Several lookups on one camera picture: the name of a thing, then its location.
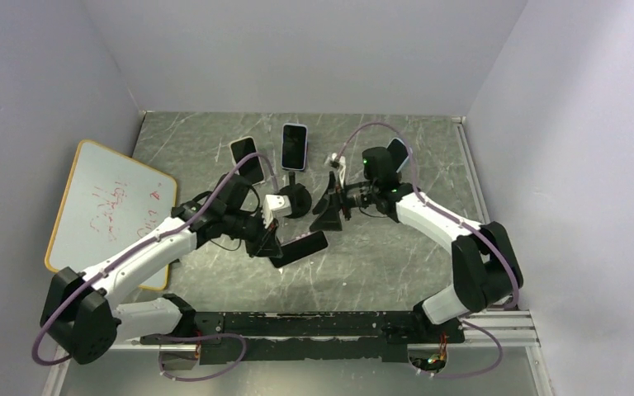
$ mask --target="black mount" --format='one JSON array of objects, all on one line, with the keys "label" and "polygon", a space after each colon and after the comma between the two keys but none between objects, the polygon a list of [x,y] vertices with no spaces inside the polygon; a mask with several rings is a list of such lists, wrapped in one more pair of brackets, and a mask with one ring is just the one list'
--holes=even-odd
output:
[{"label": "black mount", "polygon": [[[465,341],[458,319],[432,325],[416,307],[413,311],[198,312],[195,323],[202,335],[225,332],[248,337],[244,361],[380,358],[405,363],[409,361],[408,344],[438,344],[442,335],[448,343]],[[140,343],[173,342],[142,337]],[[235,340],[203,342],[199,364],[224,364],[236,359],[240,351]]]},{"label": "black mount", "polygon": [[312,196],[307,188],[300,183],[296,184],[295,172],[288,172],[288,185],[284,186],[278,194],[287,196],[291,202],[291,214],[286,216],[288,219],[299,219],[307,215],[312,207]]},{"label": "black mount", "polygon": [[[66,267],[52,276],[42,309],[40,326],[45,325],[54,311],[84,283],[85,274]],[[174,303],[182,319],[171,333],[174,336],[195,330],[196,311],[176,295],[163,295]],[[98,359],[113,345],[120,319],[114,318],[111,307],[101,290],[86,288],[54,321],[47,333],[80,365]]]},{"label": "black mount", "polygon": [[363,151],[362,158],[366,181],[342,186],[334,171],[329,172],[327,189],[312,210],[312,214],[318,217],[310,225],[310,231],[342,231],[339,212],[348,221],[351,219],[351,209],[365,209],[373,204],[380,213],[398,221],[395,204],[413,192],[412,186],[400,183],[401,174],[396,171],[387,148],[368,148]]},{"label": "black mount", "polygon": [[[254,211],[241,210],[250,191],[258,199]],[[171,210],[171,216],[188,221],[202,207],[202,201],[211,194],[202,192],[192,200]],[[246,178],[233,174],[210,207],[189,227],[196,233],[197,247],[200,248],[209,240],[227,235],[244,241],[246,252],[250,257],[280,257],[281,244],[276,231],[277,220],[264,227],[261,213],[261,200],[256,190]]]},{"label": "black mount", "polygon": [[[521,289],[523,274],[518,266],[507,230],[502,224],[493,221],[481,225],[480,233],[502,253]],[[480,312],[511,294],[512,283],[502,262],[491,254],[487,245],[475,235],[458,237],[451,244],[451,248],[453,288],[456,290],[458,299],[468,310]],[[483,261],[482,255],[489,255],[489,259]]]}]

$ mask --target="phone case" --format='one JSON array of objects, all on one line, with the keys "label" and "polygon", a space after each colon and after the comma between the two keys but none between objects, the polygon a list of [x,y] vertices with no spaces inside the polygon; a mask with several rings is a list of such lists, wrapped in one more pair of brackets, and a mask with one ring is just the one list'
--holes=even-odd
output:
[{"label": "phone case", "polygon": [[[400,138],[392,138],[392,139],[390,140],[390,142],[387,144],[387,148],[389,149],[389,148],[390,148],[390,145],[392,144],[392,142],[394,142],[394,141],[396,141],[396,140],[397,140],[398,142],[400,142],[403,146],[405,145],[405,142],[403,142],[403,141],[402,141],[402,139],[400,139]],[[402,163],[400,164],[400,167],[398,167],[398,168],[397,168],[397,172],[402,171],[402,168],[403,168],[403,167],[405,167],[405,165],[407,164],[407,162],[408,162],[408,161],[409,161],[409,152],[407,153],[407,158],[405,158],[405,160],[404,160],[404,161],[402,161]]]},{"label": "phone case", "polygon": [[324,235],[323,231],[318,231],[316,233],[304,233],[301,236],[299,236],[299,237],[297,237],[297,238],[295,238],[295,239],[293,239],[293,240],[291,240],[291,241],[289,241],[289,242],[287,242],[285,244],[282,244],[281,246],[284,249],[291,249],[291,245],[293,243],[301,242],[304,238],[309,238],[311,236],[322,237],[324,239],[324,247],[321,247],[321,248],[319,248],[317,250],[314,250],[312,252],[310,252],[309,248],[301,248],[300,251],[303,252],[302,254],[304,254],[305,251],[307,251],[308,253],[304,254],[301,257],[295,257],[293,259],[288,259],[288,257],[281,257],[281,258],[269,257],[269,261],[271,262],[271,264],[273,264],[273,266],[275,268],[281,268],[281,267],[287,266],[288,264],[291,264],[293,262],[301,260],[301,259],[303,259],[305,257],[311,256],[311,255],[313,255],[313,254],[315,254],[317,252],[321,252],[321,251],[323,251],[323,250],[325,250],[326,248],[329,247],[329,241],[327,240],[326,235]]},{"label": "phone case", "polygon": [[[229,155],[230,157],[232,157],[232,165],[237,166],[237,161],[234,159],[234,154],[232,153],[232,144],[235,144],[237,142],[241,142],[242,140],[246,140],[246,139],[251,139],[253,141],[253,146],[256,149],[256,151],[258,151],[258,148],[256,147],[256,140],[253,138],[253,136],[244,136],[243,138],[239,138],[239,139],[235,139],[232,140],[231,142],[229,142]],[[253,185],[259,185],[262,184],[266,181],[266,173],[263,171],[263,165],[261,164],[261,160],[258,160],[258,166],[261,168],[261,174],[263,176],[262,180],[259,182],[254,183]]]},{"label": "phone case", "polygon": [[299,126],[301,128],[305,128],[305,160],[302,162],[302,169],[294,169],[292,167],[284,167],[283,166],[283,144],[285,143],[283,141],[283,136],[284,136],[284,132],[281,131],[281,167],[287,171],[300,171],[303,172],[306,168],[307,168],[307,136],[309,135],[309,130],[307,129],[307,125],[303,125],[303,124],[294,124],[291,122],[286,122],[285,124],[283,124],[283,129],[286,128],[286,125],[290,125],[290,126]]}]

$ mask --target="black smartphone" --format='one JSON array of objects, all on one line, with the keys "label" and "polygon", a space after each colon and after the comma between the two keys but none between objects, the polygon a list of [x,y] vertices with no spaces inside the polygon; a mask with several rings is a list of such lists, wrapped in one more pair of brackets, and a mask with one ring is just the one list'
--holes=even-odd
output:
[{"label": "black smartphone", "polygon": [[[229,143],[229,150],[232,151],[232,160],[234,165],[239,163],[242,158],[251,153],[256,153],[256,144],[251,136],[237,139]],[[239,175],[246,177],[253,185],[263,183],[266,177],[261,169],[261,163],[258,157],[249,159],[242,167],[239,168]]]},{"label": "black smartphone", "polygon": [[307,126],[283,125],[281,167],[288,171],[304,171],[307,167]]},{"label": "black smartphone", "polygon": [[327,246],[329,246],[329,244],[327,243],[327,237],[324,236],[323,231],[307,233],[293,239],[285,245],[281,245],[283,257],[270,257],[269,260],[271,260],[271,264],[273,264],[274,267],[281,268],[301,258],[308,257],[310,254],[324,250]]},{"label": "black smartphone", "polygon": [[400,138],[393,138],[390,141],[390,144],[387,145],[387,151],[390,152],[392,164],[395,165],[397,172],[401,171],[402,167],[409,160],[409,153],[407,153],[405,144],[402,143]]}]

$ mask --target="white wall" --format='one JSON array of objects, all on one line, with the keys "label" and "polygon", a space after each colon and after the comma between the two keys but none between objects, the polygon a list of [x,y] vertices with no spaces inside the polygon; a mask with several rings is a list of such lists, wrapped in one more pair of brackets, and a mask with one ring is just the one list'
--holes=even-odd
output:
[{"label": "white wall", "polygon": [[526,0],[84,0],[145,110],[463,115]]},{"label": "white wall", "polygon": [[557,394],[634,394],[634,1],[529,1],[467,130]]},{"label": "white wall", "polygon": [[[79,0],[0,0],[0,396],[42,393],[48,369],[31,361],[30,348],[77,142],[131,153],[139,125]],[[50,343],[43,356],[52,351]]]}]

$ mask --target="purple cable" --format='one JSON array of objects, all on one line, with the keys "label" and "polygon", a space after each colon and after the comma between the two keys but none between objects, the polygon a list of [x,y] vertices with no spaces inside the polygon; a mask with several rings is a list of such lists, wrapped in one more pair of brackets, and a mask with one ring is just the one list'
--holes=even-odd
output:
[{"label": "purple cable", "polygon": [[491,365],[485,367],[482,370],[478,370],[478,371],[471,371],[469,373],[462,373],[462,374],[435,374],[432,373],[431,371],[426,371],[426,370],[422,370],[418,367],[414,367],[417,370],[421,370],[425,373],[429,373],[429,374],[433,374],[434,378],[441,378],[441,379],[445,379],[445,380],[460,380],[462,378],[470,378],[470,377],[475,377],[477,375],[483,375],[483,374],[487,374],[490,371],[494,370],[497,368],[497,366],[502,362],[502,359],[504,358],[504,349],[502,349],[502,344],[499,343],[499,340],[492,335],[491,332],[488,332],[487,330],[481,328],[480,326],[476,326],[466,320],[461,320],[461,322],[471,328],[474,328],[475,330],[477,330],[478,332],[482,332],[484,333],[487,337],[489,337],[494,344],[497,346],[497,360],[494,361],[494,363],[492,363]]},{"label": "purple cable", "polygon": [[232,370],[234,367],[236,367],[242,361],[242,359],[244,358],[244,355],[247,353],[247,340],[244,337],[240,336],[239,334],[233,334],[230,332],[224,332],[221,334],[212,334],[210,336],[199,336],[199,337],[169,337],[164,335],[158,335],[157,337],[163,338],[168,341],[177,341],[177,342],[200,342],[200,341],[208,341],[208,340],[215,340],[217,338],[228,337],[228,338],[236,338],[242,343],[242,351],[241,353],[239,353],[239,357],[237,358],[237,360],[233,361],[230,365],[228,365],[224,369],[214,374],[206,375],[205,377],[197,377],[197,378],[182,378],[182,377],[177,377],[176,375],[170,375],[163,368],[163,363],[162,363],[163,352],[159,353],[159,358],[157,360],[157,362],[159,363],[159,373],[170,380],[179,381],[179,382],[199,382],[199,381],[206,381],[206,380],[212,380],[213,378],[217,378],[223,375],[224,373]]},{"label": "purple cable", "polygon": [[497,249],[497,247],[485,235],[483,235],[480,231],[478,231],[477,229],[473,228],[472,226],[470,226],[466,222],[458,220],[458,218],[456,216],[453,216],[452,214],[449,214],[448,212],[446,212],[444,210],[440,210],[436,206],[431,205],[429,202],[426,201],[426,199],[424,199],[424,197],[422,196],[421,191],[419,190],[419,170],[418,170],[418,167],[417,167],[417,161],[414,158],[414,151],[412,149],[412,146],[410,146],[409,143],[407,142],[407,139],[405,139],[405,137],[402,135],[402,132],[400,132],[394,126],[392,126],[390,124],[387,124],[385,122],[382,122],[382,121],[371,121],[371,122],[367,122],[367,123],[365,123],[363,125],[360,125],[358,128],[356,128],[356,130],[353,131],[351,136],[348,137],[347,141],[343,144],[343,146],[341,147],[341,149],[337,153],[337,160],[342,157],[344,150],[346,150],[346,146],[351,142],[351,140],[354,137],[356,137],[356,134],[358,134],[358,132],[360,132],[361,130],[365,129],[368,126],[373,126],[373,125],[384,126],[384,127],[388,128],[388,129],[392,130],[393,132],[395,132],[400,137],[400,139],[402,139],[402,143],[405,144],[405,147],[407,148],[407,151],[409,153],[409,158],[412,160],[412,166],[409,167],[409,168],[412,171],[412,187],[414,188],[414,194],[417,196],[417,198],[419,198],[419,200],[421,200],[422,203],[426,207],[428,207],[429,209],[435,211],[436,213],[440,214],[441,216],[445,217],[446,219],[451,220],[453,223],[458,224],[459,226],[463,227],[467,231],[470,231],[480,241],[482,241],[482,243],[485,244],[485,246],[492,252],[492,254],[494,254],[495,257],[497,257],[499,259],[499,261],[502,263],[502,266],[504,267],[504,271],[507,273],[507,276],[509,277],[509,280],[512,283],[512,300],[509,301],[508,303],[504,304],[504,308],[511,309],[511,308],[515,307],[516,304],[518,303],[518,282],[516,280],[516,276],[514,275],[514,273],[512,271],[511,266],[507,262],[507,259],[504,258],[504,255],[502,254],[502,252],[500,252],[499,249]]},{"label": "purple cable", "polygon": [[52,313],[52,315],[45,321],[45,324],[40,328],[40,331],[37,333],[37,336],[35,337],[35,341],[33,342],[33,346],[31,349],[32,360],[38,365],[58,365],[59,363],[63,363],[71,359],[71,355],[67,355],[55,361],[46,361],[40,357],[38,350],[40,349],[40,344],[42,343],[43,338],[45,338],[45,334],[47,334],[47,331],[50,330],[54,321],[57,320],[57,318],[62,314],[62,312],[67,307],[69,307],[72,301],[74,301],[80,294],[82,294],[83,291],[86,290],[89,286],[93,285],[94,283],[98,282],[101,278],[103,278],[104,273],[107,276],[107,274],[110,271],[115,270],[120,264],[125,262],[125,260],[129,259],[130,257],[134,256],[141,249],[146,248],[150,244],[156,243],[157,241],[160,241],[161,239],[180,233],[184,229],[188,228],[191,224],[193,224],[194,221],[196,221],[199,217],[201,217],[206,212],[207,208],[210,206],[210,203],[213,200],[215,200],[218,194],[220,194],[220,191],[222,190],[223,187],[225,187],[225,185],[229,181],[229,178],[235,172],[237,172],[239,168],[242,167],[242,165],[244,165],[249,159],[255,158],[255,157],[260,157],[261,159],[266,161],[266,164],[268,165],[268,171],[269,173],[271,173],[273,190],[276,193],[278,193],[279,188],[278,188],[278,180],[276,179],[276,173],[273,171],[273,165],[271,165],[271,161],[268,159],[267,156],[261,153],[251,153],[248,156],[242,158],[241,161],[239,161],[237,165],[235,165],[232,168],[232,170],[229,171],[229,173],[227,173],[227,175],[225,175],[225,177],[222,178],[222,181],[220,182],[220,184],[218,184],[217,187],[215,187],[215,189],[212,191],[212,194],[210,194],[210,196],[208,197],[206,202],[203,204],[201,209],[198,210],[198,213],[194,214],[193,217],[191,217],[186,223],[178,226],[175,229],[169,230],[165,233],[161,233],[158,236],[158,239],[152,237],[152,238],[146,238],[140,241],[139,243],[131,247],[130,250],[121,254],[116,260],[113,260],[101,272],[98,272],[96,275],[92,276],[91,279],[84,282],[83,285],[79,286],[78,289],[76,289],[59,307],[57,307],[57,309]]}]

